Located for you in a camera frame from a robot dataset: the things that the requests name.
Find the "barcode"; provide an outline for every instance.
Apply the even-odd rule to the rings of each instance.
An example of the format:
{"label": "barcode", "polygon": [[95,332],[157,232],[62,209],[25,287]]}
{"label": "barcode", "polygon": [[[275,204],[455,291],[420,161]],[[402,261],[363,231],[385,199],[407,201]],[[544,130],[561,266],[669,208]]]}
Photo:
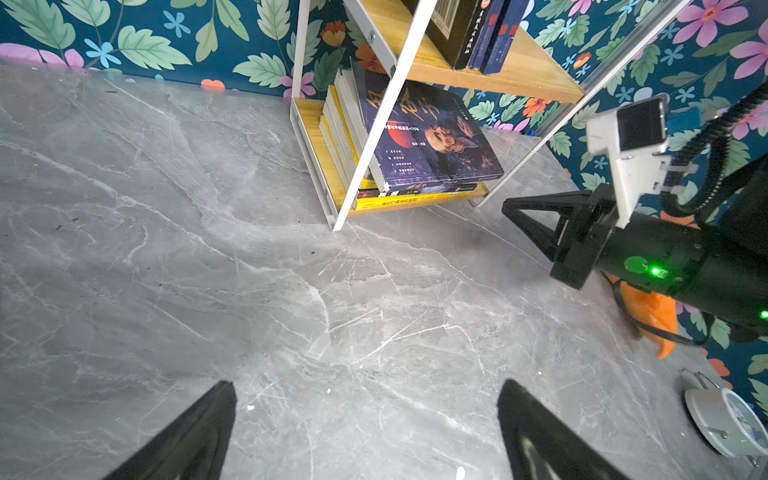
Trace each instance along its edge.
{"label": "barcode", "polygon": [[445,36],[450,38],[453,19],[456,17],[458,0],[438,0],[435,11],[432,13],[432,21]]}

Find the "dark blue book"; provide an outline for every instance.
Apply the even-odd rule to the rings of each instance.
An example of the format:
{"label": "dark blue book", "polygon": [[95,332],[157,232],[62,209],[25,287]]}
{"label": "dark blue book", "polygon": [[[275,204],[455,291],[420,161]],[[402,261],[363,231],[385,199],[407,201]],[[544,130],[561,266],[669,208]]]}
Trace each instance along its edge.
{"label": "dark blue book", "polygon": [[485,60],[481,68],[483,74],[490,75],[502,71],[507,53],[512,46],[512,40],[515,39],[518,24],[522,22],[527,5],[527,0],[510,0],[507,11],[503,15],[504,20],[498,25],[498,30],[494,35],[493,45],[485,53]]}
{"label": "dark blue book", "polygon": [[[362,119],[370,131],[389,77],[353,63]],[[494,180],[504,170],[462,99],[406,81],[376,145],[371,174],[380,191]]]}
{"label": "dark blue book", "polygon": [[511,0],[493,0],[491,7],[486,15],[485,25],[480,31],[480,38],[475,44],[475,50],[472,52],[472,59],[469,61],[469,67],[472,70],[480,70],[482,62],[485,60],[485,52],[493,39],[493,32],[496,29],[496,22],[502,14],[505,4]]}

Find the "white round object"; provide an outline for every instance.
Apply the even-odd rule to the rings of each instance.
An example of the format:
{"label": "white round object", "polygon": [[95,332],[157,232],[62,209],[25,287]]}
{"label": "white round object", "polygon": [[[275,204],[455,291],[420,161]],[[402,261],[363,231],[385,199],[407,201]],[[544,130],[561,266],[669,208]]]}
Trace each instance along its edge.
{"label": "white round object", "polygon": [[687,390],[685,403],[696,426],[726,457],[768,455],[768,432],[731,389]]}

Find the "face illustration on book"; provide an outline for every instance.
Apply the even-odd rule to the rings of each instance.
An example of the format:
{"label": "face illustration on book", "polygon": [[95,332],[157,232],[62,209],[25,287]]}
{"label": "face illustration on book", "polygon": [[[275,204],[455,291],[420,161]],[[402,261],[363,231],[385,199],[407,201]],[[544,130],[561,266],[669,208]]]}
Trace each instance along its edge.
{"label": "face illustration on book", "polygon": [[424,130],[429,146],[441,154],[462,153],[466,148],[477,148],[472,140],[474,133],[466,120],[456,117],[456,126],[452,122],[441,122]]}

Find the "green led light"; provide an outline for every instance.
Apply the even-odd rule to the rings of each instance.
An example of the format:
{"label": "green led light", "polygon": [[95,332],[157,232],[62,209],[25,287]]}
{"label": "green led light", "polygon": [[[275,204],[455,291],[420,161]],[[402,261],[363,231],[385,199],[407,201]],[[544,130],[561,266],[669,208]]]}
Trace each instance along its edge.
{"label": "green led light", "polygon": [[661,268],[660,266],[651,266],[651,267],[648,267],[648,273],[655,276],[656,278],[667,278],[667,274],[669,272]]}

